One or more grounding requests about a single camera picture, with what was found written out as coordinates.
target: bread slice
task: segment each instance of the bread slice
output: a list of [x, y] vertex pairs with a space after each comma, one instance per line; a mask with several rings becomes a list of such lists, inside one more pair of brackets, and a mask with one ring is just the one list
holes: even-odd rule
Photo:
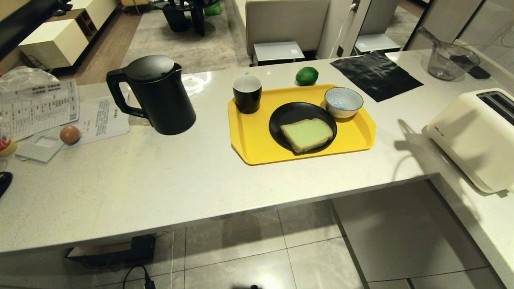
[[334, 137], [332, 129], [319, 118], [303, 119], [280, 126], [282, 133], [297, 153], [303, 153], [325, 144]]

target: patterned bowl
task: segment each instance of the patterned bowl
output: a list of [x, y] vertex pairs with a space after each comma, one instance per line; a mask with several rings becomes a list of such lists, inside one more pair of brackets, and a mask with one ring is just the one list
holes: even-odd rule
[[363, 104], [360, 94], [346, 87], [333, 87], [325, 92], [325, 109], [334, 118], [352, 117]]

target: white toaster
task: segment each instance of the white toaster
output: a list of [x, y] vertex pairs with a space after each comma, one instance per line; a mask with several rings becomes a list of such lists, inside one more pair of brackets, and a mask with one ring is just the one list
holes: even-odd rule
[[514, 98], [504, 90], [461, 94], [427, 132], [480, 190], [514, 185]]

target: measuring cup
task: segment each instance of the measuring cup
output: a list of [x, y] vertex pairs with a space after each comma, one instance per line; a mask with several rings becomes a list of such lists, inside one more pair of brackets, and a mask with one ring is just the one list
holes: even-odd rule
[[435, 78], [454, 80], [480, 64], [480, 58], [473, 51], [462, 46], [442, 42], [425, 27], [418, 33], [432, 41], [432, 55], [428, 62], [428, 72]]

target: brown egg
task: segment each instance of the brown egg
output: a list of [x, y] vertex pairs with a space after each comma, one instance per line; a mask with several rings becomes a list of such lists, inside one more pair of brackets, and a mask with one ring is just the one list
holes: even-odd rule
[[67, 125], [61, 130], [61, 140], [67, 145], [72, 145], [79, 141], [80, 131], [73, 125]]

